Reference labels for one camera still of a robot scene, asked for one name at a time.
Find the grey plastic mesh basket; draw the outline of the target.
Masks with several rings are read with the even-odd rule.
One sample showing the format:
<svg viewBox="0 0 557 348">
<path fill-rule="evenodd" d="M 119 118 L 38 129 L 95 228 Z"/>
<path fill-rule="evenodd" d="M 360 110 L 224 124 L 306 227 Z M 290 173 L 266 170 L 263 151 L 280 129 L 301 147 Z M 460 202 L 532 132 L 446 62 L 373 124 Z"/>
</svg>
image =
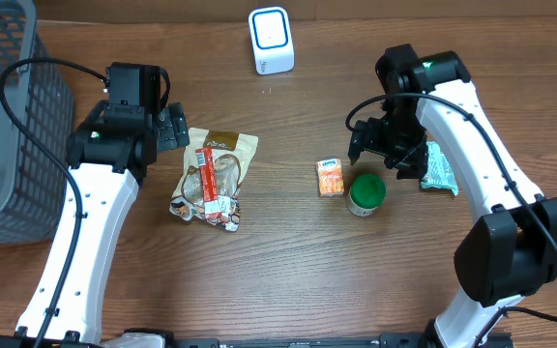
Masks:
<svg viewBox="0 0 557 348">
<path fill-rule="evenodd" d="M 48 52 L 30 1 L 0 0 L 0 74 Z M 73 128 L 72 91 L 53 64 L 21 67 L 6 79 L 15 116 L 59 159 Z M 0 244 L 47 239 L 57 228 L 66 190 L 61 171 L 10 121 L 0 102 Z"/>
</svg>

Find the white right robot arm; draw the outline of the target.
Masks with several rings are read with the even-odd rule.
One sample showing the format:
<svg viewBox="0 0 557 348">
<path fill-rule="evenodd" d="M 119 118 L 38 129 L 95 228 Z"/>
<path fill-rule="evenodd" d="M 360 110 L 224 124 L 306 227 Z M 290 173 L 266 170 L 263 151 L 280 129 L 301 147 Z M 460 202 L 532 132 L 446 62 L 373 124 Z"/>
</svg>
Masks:
<svg viewBox="0 0 557 348">
<path fill-rule="evenodd" d="M 490 125 L 458 55 L 419 57 L 409 44 L 375 65 L 383 116 L 348 115 L 348 157 L 383 158 L 401 179 L 422 179 L 433 137 L 470 204 L 473 227 L 454 253 L 458 290 L 422 333 L 384 333 L 383 347 L 509 347 L 495 325 L 557 277 L 557 197 L 546 197 L 518 167 Z"/>
</svg>

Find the red stick packet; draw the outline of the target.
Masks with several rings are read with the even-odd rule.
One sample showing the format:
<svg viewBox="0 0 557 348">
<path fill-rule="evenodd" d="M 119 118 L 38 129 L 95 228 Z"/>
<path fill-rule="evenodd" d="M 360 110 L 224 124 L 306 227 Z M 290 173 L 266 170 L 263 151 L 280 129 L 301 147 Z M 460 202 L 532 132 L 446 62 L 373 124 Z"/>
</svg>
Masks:
<svg viewBox="0 0 557 348">
<path fill-rule="evenodd" d="M 197 149 L 195 156 L 202 185 L 204 216 L 207 220 L 220 218 L 222 210 L 215 178 L 212 149 L 206 147 Z"/>
</svg>

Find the orange tissue pack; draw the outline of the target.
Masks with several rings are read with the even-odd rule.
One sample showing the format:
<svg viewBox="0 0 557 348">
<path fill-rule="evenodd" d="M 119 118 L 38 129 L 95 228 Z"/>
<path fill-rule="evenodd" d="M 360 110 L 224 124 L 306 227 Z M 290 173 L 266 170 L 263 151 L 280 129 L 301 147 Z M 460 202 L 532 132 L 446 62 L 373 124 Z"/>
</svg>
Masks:
<svg viewBox="0 0 557 348">
<path fill-rule="evenodd" d="M 318 191 L 321 197 L 332 197 L 344 193 L 341 160 L 323 159 L 316 163 Z"/>
</svg>

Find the beige snack bag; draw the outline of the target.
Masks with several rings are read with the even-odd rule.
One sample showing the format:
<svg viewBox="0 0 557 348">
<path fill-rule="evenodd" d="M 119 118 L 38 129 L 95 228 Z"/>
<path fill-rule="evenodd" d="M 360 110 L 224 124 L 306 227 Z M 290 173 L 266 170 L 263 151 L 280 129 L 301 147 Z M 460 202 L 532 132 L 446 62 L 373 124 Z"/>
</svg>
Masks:
<svg viewBox="0 0 557 348">
<path fill-rule="evenodd" d="M 184 152 L 184 173 L 174 189 L 169 211 L 190 221 L 194 218 L 229 232 L 240 226 L 239 196 L 241 185 L 256 153 L 258 137 L 231 131 L 190 129 L 190 144 Z M 195 151 L 211 148 L 222 216 L 207 220 L 204 216 L 202 185 Z"/>
</svg>

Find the green lid jar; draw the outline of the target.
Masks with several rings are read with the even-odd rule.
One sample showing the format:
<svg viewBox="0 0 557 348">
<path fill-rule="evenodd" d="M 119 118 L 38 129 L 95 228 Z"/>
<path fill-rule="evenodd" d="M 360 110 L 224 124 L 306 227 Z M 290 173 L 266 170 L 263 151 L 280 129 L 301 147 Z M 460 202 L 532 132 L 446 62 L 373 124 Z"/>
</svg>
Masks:
<svg viewBox="0 0 557 348">
<path fill-rule="evenodd" d="M 363 174 L 352 183 L 346 196 L 346 206 L 355 216 L 368 217 L 380 207 L 385 196 L 384 182 L 374 174 Z"/>
</svg>

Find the teal snack packet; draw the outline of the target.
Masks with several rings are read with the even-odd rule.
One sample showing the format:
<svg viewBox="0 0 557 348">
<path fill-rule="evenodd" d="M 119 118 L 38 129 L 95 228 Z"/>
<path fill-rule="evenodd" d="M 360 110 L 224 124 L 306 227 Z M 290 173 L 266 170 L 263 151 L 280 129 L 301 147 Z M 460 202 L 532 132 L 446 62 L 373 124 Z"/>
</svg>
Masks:
<svg viewBox="0 0 557 348">
<path fill-rule="evenodd" d="M 446 156 L 439 144 L 435 141 L 427 141 L 427 169 L 420 180 L 422 189 L 445 189 L 453 196 L 458 196 L 459 188 Z"/>
</svg>

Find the white barcode scanner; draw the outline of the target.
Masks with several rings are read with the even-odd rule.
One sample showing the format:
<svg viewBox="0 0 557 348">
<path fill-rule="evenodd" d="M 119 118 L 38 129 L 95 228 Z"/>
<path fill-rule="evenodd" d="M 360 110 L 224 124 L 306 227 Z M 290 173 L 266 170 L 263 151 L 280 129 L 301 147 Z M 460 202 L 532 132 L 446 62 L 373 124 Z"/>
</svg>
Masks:
<svg viewBox="0 0 557 348">
<path fill-rule="evenodd" d="M 295 52 L 286 10 L 279 6 L 256 9 L 249 14 L 248 22 L 256 72 L 268 75 L 291 71 Z"/>
</svg>

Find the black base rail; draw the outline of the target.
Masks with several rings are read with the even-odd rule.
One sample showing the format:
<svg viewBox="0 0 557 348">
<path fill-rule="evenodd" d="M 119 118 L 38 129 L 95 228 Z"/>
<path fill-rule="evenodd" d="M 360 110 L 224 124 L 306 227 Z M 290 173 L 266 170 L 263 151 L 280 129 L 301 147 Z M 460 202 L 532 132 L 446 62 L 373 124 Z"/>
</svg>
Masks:
<svg viewBox="0 0 557 348">
<path fill-rule="evenodd" d="M 435 348 L 441 344 L 423 333 L 382 333 L 377 337 L 287 338 L 261 340 L 218 340 L 216 338 L 178 339 L 160 330 L 128 329 L 115 339 L 101 343 L 83 341 L 80 333 L 68 331 L 62 338 L 37 342 L 24 329 L 12 335 L 0 334 L 0 348 Z"/>
</svg>

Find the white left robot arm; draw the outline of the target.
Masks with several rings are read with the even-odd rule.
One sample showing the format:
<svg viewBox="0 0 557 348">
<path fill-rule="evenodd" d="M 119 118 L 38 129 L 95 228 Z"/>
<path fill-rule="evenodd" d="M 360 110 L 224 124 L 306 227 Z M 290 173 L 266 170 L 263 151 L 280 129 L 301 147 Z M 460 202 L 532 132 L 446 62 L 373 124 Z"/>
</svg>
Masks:
<svg viewBox="0 0 557 348">
<path fill-rule="evenodd" d="M 98 101 L 55 165 L 67 188 L 36 293 L 20 316 L 18 347 L 91 347 L 102 338 L 104 291 L 117 241 L 147 168 L 160 151 L 189 144 L 186 118 L 169 104 L 165 69 L 114 63 Z"/>
</svg>

